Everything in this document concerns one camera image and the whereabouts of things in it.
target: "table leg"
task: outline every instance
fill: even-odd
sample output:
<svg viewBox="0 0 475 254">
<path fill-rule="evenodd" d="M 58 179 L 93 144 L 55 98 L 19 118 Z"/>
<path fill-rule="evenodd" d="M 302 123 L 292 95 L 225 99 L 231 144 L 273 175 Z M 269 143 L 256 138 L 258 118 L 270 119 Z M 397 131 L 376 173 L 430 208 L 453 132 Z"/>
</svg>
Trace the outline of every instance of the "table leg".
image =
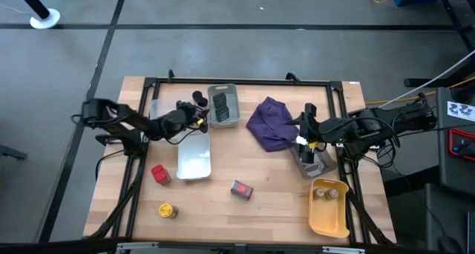
<svg viewBox="0 0 475 254">
<path fill-rule="evenodd" d="M 386 197 L 390 198 L 406 192 L 420 190 L 426 183 L 439 185 L 439 166 L 415 172 L 405 177 L 400 177 L 384 182 Z"/>
<path fill-rule="evenodd" d="M 20 151 L 16 151 L 15 149 L 11 149 L 10 147 L 6 147 L 3 145 L 0 145 L 0 155 L 3 155 L 5 157 L 14 157 L 18 160 L 24 160 L 27 158 L 27 154 L 22 153 Z"/>
</svg>

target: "wooden table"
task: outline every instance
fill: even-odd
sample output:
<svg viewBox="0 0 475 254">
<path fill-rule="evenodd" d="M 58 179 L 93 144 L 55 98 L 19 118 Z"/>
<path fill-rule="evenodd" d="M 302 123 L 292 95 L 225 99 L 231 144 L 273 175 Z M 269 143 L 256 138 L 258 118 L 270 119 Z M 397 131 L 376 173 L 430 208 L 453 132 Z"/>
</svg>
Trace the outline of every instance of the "wooden table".
<svg viewBox="0 0 475 254">
<path fill-rule="evenodd" d="M 127 76 L 119 96 L 120 103 L 137 109 L 144 77 Z M 359 82 L 343 82 L 348 111 L 364 107 Z M 174 109 L 177 100 L 190 100 L 196 90 L 206 94 L 208 85 L 160 85 L 159 113 Z M 185 182 L 176 178 L 177 146 L 151 142 L 145 165 L 133 239 L 136 241 L 220 242 L 248 244 L 347 245 L 347 238 L 315 234 L 307 224 L 309 185 L 296 167 L 289 151 L 265 152 L 246 129 L 246 123 L 267 96 L 285 102 L 291 115 L 304 110 L 304 103 L 317 107 L 317 121 L 330 117 L 325 88 L 304 86 L 238 85 L 241 120 L 236 128 L 210 129 L 212 174 L 207 180 Z M 334 95 L 336 108 L 338 97 Z M 148 114 L 148 101 L 145 115 Z M 105 154 L 121 145 L 107 146 Z M 335 159 L 334 147 L 328 151 Z M 368 156 L 375 158 L 374 153 Z M 118 155 L 104 160 L 91 203 L 84 235 L 95 232 L 116 206 L 127 157 Z M 162 164 L 173 178 L 167 186 L 154 182 L 151 168 Z M 361 160 L 359 177 L 364 204 L 383 233 L 396 242 L 379 168 Z M 324 177 L 338 180 L 338 171 Z M 255 188 L 250 201 L 229 192 L 234 180 Z M 158 215 L 163 202 L 178 206 L 175 219 Z M 120 235 L 125 231 L 128 208 L 124 211 Z M 358 214 L 353 209 L 357 241 L 361 239 Z"/>
</svg>

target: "gray container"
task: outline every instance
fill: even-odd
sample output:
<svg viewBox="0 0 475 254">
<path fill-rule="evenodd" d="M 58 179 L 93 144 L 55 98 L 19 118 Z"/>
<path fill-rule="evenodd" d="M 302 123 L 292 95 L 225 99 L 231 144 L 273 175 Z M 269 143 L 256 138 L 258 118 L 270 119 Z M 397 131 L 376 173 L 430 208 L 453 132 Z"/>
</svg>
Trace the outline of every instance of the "gray container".
<svg viewBox="0 0 475 254">
<path fill-rule="evenodd" d="M 229 108 L 229 118 L 218 122 L 216 120 L 216 108 L 214 106 L 213 96 L 219 93 L 224 93 L 226 95 L 226 105 Z M 215 85 L 208 87 L 208 101 L 209 101 L 209 113 L 211 118 L 209 124 L 212 128 L 232 128 L 238 125 L 240 114 L 239 114 L 239 101 L 238 101 L 238 90 L 234 84 L 225 84 L 225 85 Z"/>
</svg>

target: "red box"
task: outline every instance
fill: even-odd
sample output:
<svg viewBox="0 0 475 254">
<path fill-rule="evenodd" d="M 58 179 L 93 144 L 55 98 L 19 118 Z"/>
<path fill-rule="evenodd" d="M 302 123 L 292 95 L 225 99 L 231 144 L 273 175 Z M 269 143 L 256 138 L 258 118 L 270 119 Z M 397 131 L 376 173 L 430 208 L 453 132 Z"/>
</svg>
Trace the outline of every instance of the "red box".
<svg viewBox="0 0 475 254">
<path fill-rule="evenodd" d="M 161 185 L 166 185 L 171 182 L 170 175 L 162 165 L 157 165 L 152 168 L 151 173 L 154 176 L 155 181 Z"/>
</svg>

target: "sticker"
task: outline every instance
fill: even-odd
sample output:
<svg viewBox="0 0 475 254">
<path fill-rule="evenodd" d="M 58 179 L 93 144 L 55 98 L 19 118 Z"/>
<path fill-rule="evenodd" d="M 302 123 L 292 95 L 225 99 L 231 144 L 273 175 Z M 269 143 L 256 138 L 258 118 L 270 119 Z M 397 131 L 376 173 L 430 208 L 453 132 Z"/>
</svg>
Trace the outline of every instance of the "sticker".
<svg viewBox="0 0 475 254">
<path fill-rule="evenodd" d="M 475 122 L 475 107 L 447 101 L 447 115 Z"/>
</svg>

